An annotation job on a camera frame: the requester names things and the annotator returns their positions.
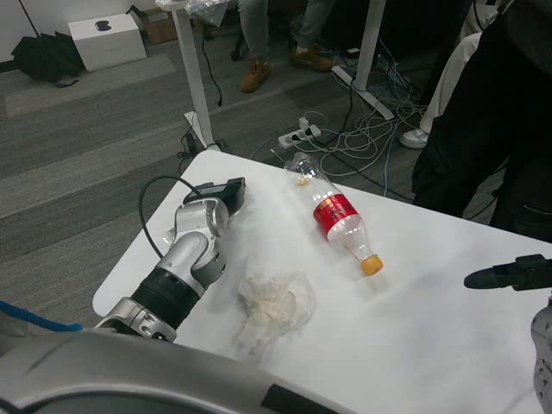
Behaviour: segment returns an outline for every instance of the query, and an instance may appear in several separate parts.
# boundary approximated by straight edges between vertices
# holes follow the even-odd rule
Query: white desk leg
[[[373,54],[376,50],[378,35],[380,34],[381,19],[383,11],[386,8],[386,0],[371,0],[366,18],[366,26],[364,27],[364,36],[362,38],[361,56],[357,66],[356,80],[354,86],[361,91],[355,91],[362,99],[372,105],[387,121],[394,118],[393,113],[380,103],[374,95],[368,92],[363,92],[366,89],[368,75],[372,67]],[[347,85],[351,83],[351,77],[340,67],[334,66],[332,69],[337,77],[339,77]]]
[[[209,109],[205,100],[204,83],[201,79],[199,70],[198,55],[196,45],[193,41],[193,33],[191,31],[190,17],[183,10],[174,10],[172,12],[176,31],[179,36],[180,52],[186,69],[188,85],[190,86],[191,100],[193,101],[194,112],[185,114],[186,119],[193,127],[199,140],[205,147],[214,144],[213,134],[210,128]]]

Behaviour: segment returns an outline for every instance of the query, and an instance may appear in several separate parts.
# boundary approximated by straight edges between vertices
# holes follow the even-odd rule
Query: white box
[[[98,17],[69,23],[72,39],[88,71],[146,58],[140,31],[130,15]]]

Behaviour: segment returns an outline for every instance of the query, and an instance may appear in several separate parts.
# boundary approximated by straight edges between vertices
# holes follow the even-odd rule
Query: brown shoe
[[[258,59],[250,60],[248,74],[245,75],[245,78],[241,82],[241,91],[245,93],[255,92],[268,78],[268,75],[270,75],[270,66],[268,64]]]
[[[307,52],[290,54],[290,64],[295,67],[303,67],[316,72],[329,72],[334,66],[330,58],[321,56],[318,47],[311,47]]]

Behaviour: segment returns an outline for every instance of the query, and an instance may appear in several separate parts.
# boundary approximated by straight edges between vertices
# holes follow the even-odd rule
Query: power strip
[[[278,141],[279,145],[283,149],[286,149],[293,147],[295,143],[299,144],[301,141],[310,141],[312,137],[318,138],[321,134],[320,129],[316,125],[310,125],[307,129],[298,129],[297,131],[282,135],[278,138]]]

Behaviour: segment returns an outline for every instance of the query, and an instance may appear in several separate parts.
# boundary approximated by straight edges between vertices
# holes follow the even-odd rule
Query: white sneaker
[[[422,149],[428,143],[428,136],[430,135],[421,129],[413,129],[402,134],[398,140],[405,147]]]

